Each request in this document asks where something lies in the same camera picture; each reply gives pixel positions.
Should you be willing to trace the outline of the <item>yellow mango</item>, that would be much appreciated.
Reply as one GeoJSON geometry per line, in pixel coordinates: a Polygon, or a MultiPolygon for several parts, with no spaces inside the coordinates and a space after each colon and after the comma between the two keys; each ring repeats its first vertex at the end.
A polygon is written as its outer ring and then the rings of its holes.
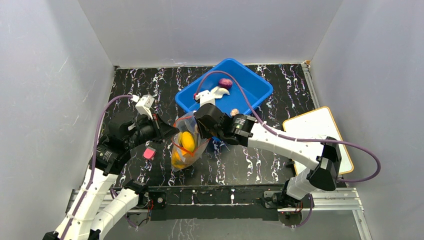
{"type": "Polygon", "coordinates": [[[194,137],[188,131],[184,131],[181,134],[180,143],[182,147],[188,152],[192,153],[196,149],[196,143],[195,143],[194,137]]]}

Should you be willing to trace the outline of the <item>clear zip top bag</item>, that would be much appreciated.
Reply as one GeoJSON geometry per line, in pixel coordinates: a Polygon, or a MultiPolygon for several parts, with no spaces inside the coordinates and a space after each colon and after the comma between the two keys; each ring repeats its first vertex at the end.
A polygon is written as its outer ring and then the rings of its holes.
{"type": "Polygon", "coordinates": [[[179,130],[172,138],[171,165],[174,171],[186,169],[196,162],[210,141],[201,137],[194,113],[186,113],[173,124],[179,130]]]}

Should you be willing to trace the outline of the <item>orange bell pepper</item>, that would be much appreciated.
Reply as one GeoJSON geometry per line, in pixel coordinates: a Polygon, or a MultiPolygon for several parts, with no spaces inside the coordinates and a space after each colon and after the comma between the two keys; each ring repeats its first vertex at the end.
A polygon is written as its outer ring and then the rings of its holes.
{"type": "Polygon", "coordinates": [[[171,154],[171,164],[176,169],[184,169],[186,167],[186,165],[181,160],[180,155],[177,151],[174,151],[171,154]]]}

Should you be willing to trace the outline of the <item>purple onion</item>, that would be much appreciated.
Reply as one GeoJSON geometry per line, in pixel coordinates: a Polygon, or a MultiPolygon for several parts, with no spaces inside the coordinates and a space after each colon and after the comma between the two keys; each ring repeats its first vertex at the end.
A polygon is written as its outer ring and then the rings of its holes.
{"type": "Polygon", "coordinates": [[[225,88],[225,89],[229,90],[233,86],[233,81],[231,79],[229,79],[229,78],[221,78],[218,81],[218,86],[220,88],[225,88]]]}

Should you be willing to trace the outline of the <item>white mushroom piece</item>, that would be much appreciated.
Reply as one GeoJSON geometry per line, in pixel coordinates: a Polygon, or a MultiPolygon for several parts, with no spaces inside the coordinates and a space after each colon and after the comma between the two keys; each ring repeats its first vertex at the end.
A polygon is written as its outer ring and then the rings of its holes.
{"type": "Polygon", "coordinates": [[[228,89],[220,86],[216,86],[211,90],[211,94],[215,99],[221,99],[224,95],[229,95],[228,89]]]}

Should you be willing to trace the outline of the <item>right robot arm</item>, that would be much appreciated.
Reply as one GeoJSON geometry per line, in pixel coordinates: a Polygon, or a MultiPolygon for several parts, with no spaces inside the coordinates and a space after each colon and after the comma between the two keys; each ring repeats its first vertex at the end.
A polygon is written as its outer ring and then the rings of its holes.
{"type": "Polygon", "coordinates": [[[260,123],[253,116],[240,113],[229,116],[211,103],[204,104],[193,115],[204,139],[215,137],[229,145],[267,150],[306,167],[285,182],[275,201],[295,207],[310,192],[336,189],[342,156],[334,138],[327,137],[317,142],[285,139],[281,137],[282,131],[260,123]]]}

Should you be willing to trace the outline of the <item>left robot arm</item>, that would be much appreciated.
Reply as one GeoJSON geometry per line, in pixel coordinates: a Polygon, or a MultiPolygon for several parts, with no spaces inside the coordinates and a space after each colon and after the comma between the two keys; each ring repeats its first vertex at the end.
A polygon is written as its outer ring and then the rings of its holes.
{"type": "Polygon", "coordinates": [[[149,203],[148,187],[131,180],[103,209],[100,206],[110,192],[131,150],[152,141],[161,143],[179,130],[157,114],[134,117],[131,112],[115,114],[100,137],[84,181],[65,218],[56,230],[47,232],[45,240],[103,240],[113,226],[131,208],[144,208],[149,203]]]}

